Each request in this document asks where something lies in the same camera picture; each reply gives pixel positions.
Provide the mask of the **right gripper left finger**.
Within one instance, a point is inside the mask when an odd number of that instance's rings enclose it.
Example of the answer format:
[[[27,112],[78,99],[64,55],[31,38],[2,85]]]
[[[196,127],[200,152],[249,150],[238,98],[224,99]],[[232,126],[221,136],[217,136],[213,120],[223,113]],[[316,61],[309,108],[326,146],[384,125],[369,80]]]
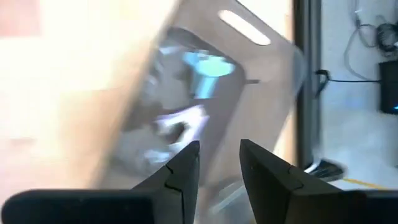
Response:
[[[3,224],[194,224],[200,143],[132,189],[28,190],[6,200]]]

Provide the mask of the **light blue tape roll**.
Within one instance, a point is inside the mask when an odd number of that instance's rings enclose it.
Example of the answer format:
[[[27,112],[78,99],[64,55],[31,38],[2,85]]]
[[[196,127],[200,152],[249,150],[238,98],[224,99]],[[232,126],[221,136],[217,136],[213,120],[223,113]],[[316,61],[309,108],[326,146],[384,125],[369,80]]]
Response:
[[[211,98],[219,78],[235,69],[235,65],[224,57],[205,52],[185,52],[182,59],[192,69],[190,93],[194,99]]]

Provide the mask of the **translucent grey plastic bin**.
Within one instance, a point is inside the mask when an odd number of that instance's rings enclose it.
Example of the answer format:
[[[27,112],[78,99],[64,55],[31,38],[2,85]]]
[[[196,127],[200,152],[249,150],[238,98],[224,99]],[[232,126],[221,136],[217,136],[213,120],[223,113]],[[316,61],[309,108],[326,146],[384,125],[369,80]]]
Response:
[[[159,136],[158,116],[203,105],[209,119],[200,133],[200,179],[195,224],[253,224],[239,145],[250,139],[273,150],[307,73],[301,51],[265,19],[268,0],[181,0],[158,46],[139,97],[119,133],[99,186],[132,188],[166,162],[143,154],[166,150],[184,130]],[[212,97],[194,99],[185,52],[224,57],[234,72],[220,77]]]

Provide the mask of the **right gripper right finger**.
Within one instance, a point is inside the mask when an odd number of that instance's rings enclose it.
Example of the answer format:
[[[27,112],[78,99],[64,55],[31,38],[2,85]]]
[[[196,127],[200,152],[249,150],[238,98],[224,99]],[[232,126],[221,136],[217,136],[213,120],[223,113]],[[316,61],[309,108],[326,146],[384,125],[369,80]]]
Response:
[[[398,190],[341,190],[249,139],[239,159],[257,224],[398,224]]]

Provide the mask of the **black power strip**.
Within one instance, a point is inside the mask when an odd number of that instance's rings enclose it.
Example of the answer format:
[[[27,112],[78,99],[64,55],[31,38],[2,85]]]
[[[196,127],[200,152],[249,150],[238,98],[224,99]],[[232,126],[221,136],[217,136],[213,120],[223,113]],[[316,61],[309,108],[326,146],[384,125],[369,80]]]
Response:
[[[398,60],[379,63],[380,110],[398,114]]]

